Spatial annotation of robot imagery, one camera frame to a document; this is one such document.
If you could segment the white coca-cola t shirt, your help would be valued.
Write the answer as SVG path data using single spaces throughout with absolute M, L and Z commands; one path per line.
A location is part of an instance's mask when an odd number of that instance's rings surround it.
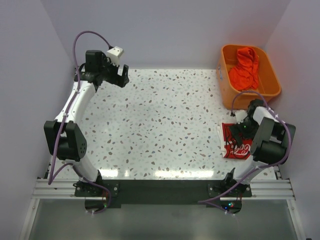
M 242 145 L 238 146 L 235 138 L 230 132 L 230 126 L 233 125 L 233 123 L 220 122 L 216 127 L 222 156 L 226 159 L 246 160 L 250 156 L 253 140 L 242 137 Z

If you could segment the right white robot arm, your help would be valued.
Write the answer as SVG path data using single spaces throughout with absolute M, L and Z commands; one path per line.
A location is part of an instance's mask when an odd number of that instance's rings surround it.
M 244 112 L 244 118 L 227 129 L 235 143 L 231 147 L 234 154 L 245 149 L 245 140 L 251 140 L 247 159 L 226 175 L 222 185 L 223 192 L 230 197 L 249 185 L 264 169 L 283 164 L 288 159 L 296 132 L 294 125 L 279 120 L 261 99 L 252 100 Z

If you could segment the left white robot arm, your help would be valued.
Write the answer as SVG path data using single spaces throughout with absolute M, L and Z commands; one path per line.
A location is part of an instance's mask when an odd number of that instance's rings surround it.
M 79 67 L 74 76 L 72 91 L 66 104 L 54 120 L 44 123 L 44 133 L 48 149 L 52 155 L 52 164 L 56 160 L 64 161 L 74 167 L 82 182 L 87 182 L 86 191 L 92 196 L 99 196 L 104 184 L 97 180 L 99 171 L 87 156 L 87 140 L 79 124 L 85 110 L 103 82 L 125 87 L 129 83 L 127 65 L 118 74 L 120 57 L 124 50 L 118 46 L 107 52 L 88 50 L 85 63 Z

